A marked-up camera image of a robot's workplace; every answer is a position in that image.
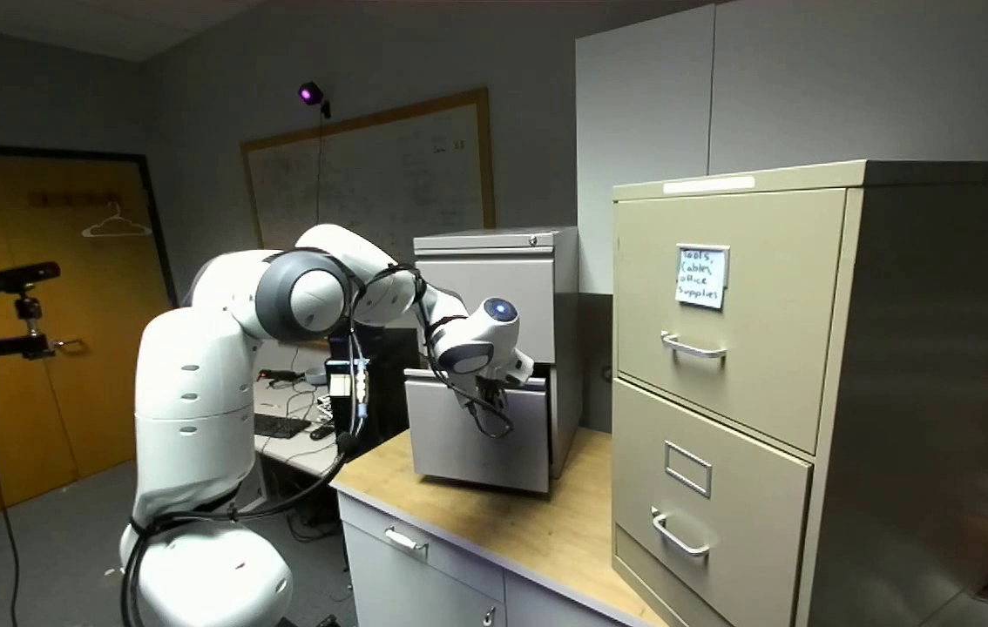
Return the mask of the large grey cabinet drawer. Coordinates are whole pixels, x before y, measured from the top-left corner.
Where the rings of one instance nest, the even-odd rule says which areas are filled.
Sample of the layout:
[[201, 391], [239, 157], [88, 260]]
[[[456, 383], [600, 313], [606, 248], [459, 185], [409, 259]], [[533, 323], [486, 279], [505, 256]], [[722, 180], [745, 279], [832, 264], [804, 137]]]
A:
[[478, 418], [429, 370], [405, 370], [414, 469], [418, 474], [503, 489], [550, 488], [550, 416], [546, 380], [506, 390], [503, 412], [513, 431], [486, 410]]

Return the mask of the grey metal drawer cabinet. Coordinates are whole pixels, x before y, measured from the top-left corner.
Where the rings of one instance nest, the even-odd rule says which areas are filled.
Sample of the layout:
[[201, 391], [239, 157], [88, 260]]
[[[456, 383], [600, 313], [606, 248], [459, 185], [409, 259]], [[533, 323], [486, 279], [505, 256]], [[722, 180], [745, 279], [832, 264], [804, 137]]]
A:
[[547, 384], [547, 408], [550, 416], [550, 489], [565, 466], [567, 453], [577, 433], [582, 416], [582, 374], [578, 357], [578, 305], [579, 253], [578, 235], [573, 226], [539, 226], [524, 229], [493, 229], [471, 231], [554, 232], [553, 250], [549, 254], [450, 254], [417, 255], [416, 262], [432, 258], [446, 260], [457, 258], [497, 257], [525, 260], [549, 259], [552, 261], [554, 283], [554, 340], [555, 361], [534, 361], [530, 378], [542, 378]]

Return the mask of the medium grey cabinet drawer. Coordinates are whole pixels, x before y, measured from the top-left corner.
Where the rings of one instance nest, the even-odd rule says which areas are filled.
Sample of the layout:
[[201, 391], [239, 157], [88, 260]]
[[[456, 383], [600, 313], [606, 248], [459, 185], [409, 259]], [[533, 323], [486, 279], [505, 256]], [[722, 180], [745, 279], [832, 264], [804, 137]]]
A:
[[555, 361], [552, 261], [457, 258], [416, 262], [431, 285], [457, 294], [474, 310], [487, 298], [509, 301], [519, 313], [518, 349], [534, 361]]

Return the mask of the thin grey cabinet drawer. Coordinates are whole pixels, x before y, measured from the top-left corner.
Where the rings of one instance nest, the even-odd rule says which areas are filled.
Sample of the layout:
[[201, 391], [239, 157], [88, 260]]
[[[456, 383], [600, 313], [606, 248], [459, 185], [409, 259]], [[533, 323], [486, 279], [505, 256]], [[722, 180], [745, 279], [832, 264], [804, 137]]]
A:
[[417, 255], [450, 254], [549, 254], [554, 232], [467, 231], [413, 239]]

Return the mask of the grey counter drawer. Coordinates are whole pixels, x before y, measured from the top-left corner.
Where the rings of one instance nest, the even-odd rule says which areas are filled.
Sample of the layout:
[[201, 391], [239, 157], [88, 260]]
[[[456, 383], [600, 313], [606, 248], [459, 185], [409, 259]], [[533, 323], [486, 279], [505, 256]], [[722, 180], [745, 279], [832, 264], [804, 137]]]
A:
[[[435, 536], [434, 533], [419, 528], [418, 525], [406, 522], [401, 517], [390, 515], [383, 509], [362, 502], [357, 497], [347, 495], [347, 493], [339, 493], [339, 505], [340, 516], [344, 521], [354, 524], [359, 530], [368, 533], [371, 538], [382, 541], [395, 553], [426, 564], [441, 574], [450, 576], [450, 578], [481, 592], [481, 594], [493, 599], [494, 602], [504, 602], [504, 570], [502, 567], [475, 555], [474, 552], [458, 547], [457, 544], [443, 540], [439, 536]], [[428, 560], [414, 559], [413, 556], [408, 556], [407, 553], [387, 543], [382, 533], [390, 525], [395, 525], [396, 528], [405, 530], [411, 535], [426, 538], [430, 544]]]

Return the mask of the beige drawer with note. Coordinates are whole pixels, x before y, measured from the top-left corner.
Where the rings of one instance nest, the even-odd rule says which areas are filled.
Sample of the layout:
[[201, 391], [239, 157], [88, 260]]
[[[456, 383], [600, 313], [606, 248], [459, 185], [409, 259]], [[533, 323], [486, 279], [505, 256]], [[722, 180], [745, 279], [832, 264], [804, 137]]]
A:
[[[617, 367], [813, 451], [841, 252], [841, 189], [622, 201], [613, 255]], [[681, 305], [676, 246], [730, 247], [720, 311]], [[660, 333], [724, 360], [675, 354]]]

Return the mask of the beige drawer with label holder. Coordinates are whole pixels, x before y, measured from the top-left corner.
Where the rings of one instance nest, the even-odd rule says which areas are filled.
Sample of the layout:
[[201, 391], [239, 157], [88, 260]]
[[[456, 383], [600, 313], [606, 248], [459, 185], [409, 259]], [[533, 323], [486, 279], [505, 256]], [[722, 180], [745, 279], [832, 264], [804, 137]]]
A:
[[[811, 465], [658, 395], [614, 385], [614, 559], [672, 624], [790, 627]], [[650, 508], [692, 545], [651, 525]]]

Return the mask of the beige filing cabinet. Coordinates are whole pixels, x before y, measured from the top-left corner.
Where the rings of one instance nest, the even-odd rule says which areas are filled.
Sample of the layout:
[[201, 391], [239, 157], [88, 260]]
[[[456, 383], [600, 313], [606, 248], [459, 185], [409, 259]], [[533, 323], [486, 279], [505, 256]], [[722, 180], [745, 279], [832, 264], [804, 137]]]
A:
[[988, 584], [988, 162], [844, 160], [614, 187], [622, 201], [845, 191], [790, 627], [927, 627]]

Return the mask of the black computer tower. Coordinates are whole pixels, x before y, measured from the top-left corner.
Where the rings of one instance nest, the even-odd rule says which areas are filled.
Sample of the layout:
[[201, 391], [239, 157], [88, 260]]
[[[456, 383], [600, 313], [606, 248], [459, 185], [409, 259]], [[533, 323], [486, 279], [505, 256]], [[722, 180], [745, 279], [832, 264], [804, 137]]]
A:
[[370, 451], [389, 438], [407, 431], [405, 370], [421, 365], [414, 328], [355, 326], [362, 353], [352, 350], [346, 330], [336, 329], [328, 337], [329, 360], [324, 361], [329, 380], [330, 412], [335, 432], [352, 432], [354, 404], [349, 361], [368, 361], [368, 418], [357, 436], [353, 456]]

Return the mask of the white desk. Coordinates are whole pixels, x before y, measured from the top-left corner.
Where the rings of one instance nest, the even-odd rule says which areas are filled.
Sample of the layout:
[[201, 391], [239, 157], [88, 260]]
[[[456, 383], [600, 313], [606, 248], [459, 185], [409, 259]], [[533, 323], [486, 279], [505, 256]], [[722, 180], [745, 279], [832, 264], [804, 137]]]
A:
[[329, 397], [328, 385], [314, 383], [324, 374], [324, 361], [328, 358], [323, 345], [287, 345], [267, 340], [260, 346], [255, 362], [256, 370], [291, 370], [300, 378], [296, 382], [256, 380], [254, 412], [304, 424], [303, 431], [290, 438], [256, 436], [256, 451], [316, 476], [327, 471], [337, 455], [334, 433], [314, 438], [314, 432], [332, 421], [327, 409], [321, 408], [323, 398]]

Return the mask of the black keyboard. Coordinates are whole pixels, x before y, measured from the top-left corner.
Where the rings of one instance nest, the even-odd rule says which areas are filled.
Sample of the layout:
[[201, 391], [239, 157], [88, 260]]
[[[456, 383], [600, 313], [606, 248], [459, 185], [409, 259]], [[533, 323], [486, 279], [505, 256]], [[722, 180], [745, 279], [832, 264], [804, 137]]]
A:
[[303, 420], [303, 418], [267, 414], [255, 414], [254, 416], [254, 433], [263, 438], [287, 440], [307, 431], [312, 425], [314, 425], [313, 421]]

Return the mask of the grey counter door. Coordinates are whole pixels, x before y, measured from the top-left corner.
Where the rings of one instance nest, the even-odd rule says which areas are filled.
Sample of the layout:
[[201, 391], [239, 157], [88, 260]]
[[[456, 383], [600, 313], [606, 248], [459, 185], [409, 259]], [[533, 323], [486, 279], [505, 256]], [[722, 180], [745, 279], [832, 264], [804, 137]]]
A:
[[357, 627], [506, 627], [504, 604], [344, 524]]

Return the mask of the wood framed whiteboard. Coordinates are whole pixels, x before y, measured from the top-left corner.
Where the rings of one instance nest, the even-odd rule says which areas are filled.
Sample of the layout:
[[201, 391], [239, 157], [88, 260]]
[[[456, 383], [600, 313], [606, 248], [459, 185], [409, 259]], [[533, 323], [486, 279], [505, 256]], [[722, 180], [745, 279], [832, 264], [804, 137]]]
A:
[[240, 155], [260, 247], [339, 225], [411, 261], [417, 237], [497, 224], [485, 88], [246, 140]]

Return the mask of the handwritten paper note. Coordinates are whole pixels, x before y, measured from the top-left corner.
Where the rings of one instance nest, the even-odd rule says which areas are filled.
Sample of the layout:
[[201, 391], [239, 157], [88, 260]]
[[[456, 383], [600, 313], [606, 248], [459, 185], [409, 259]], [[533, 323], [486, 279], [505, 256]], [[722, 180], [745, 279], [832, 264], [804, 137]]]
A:
[[681, 305], [720, 311], [729, 282], [730, 247], [676, 246], [674, 300]]

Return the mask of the white coat hanger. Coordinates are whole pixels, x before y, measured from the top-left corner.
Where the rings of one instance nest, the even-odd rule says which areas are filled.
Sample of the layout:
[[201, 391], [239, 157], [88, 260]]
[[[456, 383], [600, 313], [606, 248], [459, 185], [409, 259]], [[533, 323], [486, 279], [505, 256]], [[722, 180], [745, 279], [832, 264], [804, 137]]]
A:
[[107, 239], [107, 238], [127, 238], [127, 237], [152, 237], [152, 228], [143, 225], [135, 219], [129, 219], [121, 211], [118, 201], [108, 201], [106, 204], [109, 213], [95, 225], [87, 226], [81, 230], [81, 237], [87, 239]]

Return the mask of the orange door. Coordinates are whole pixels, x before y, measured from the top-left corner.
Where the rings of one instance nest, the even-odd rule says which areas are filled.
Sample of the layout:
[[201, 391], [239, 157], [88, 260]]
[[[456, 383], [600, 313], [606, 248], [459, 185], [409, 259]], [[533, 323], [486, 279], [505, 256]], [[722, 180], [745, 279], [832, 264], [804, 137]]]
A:
[[[81, 237], [108, 201], [152, 237]], [[177, 301], [143, 158], [0, 148], [0, 269], [47, 261], [61, 274], [32, 291], [41, 327], [77, 344], [47, 360], [0, 357], [0, 507], [134, 456], [139, 336]], [[15, 298], [3, 294], [0, 338], [24, 333]]]

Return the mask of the grey wall cabinet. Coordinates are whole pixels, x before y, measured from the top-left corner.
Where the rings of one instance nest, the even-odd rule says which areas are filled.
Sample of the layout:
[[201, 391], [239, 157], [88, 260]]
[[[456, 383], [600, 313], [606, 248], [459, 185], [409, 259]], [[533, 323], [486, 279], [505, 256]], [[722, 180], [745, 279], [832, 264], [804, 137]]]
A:
[[988, 160], [988, 0], [732, 0], [575, 43], [580, 289], [618, 184], [836, 160]]

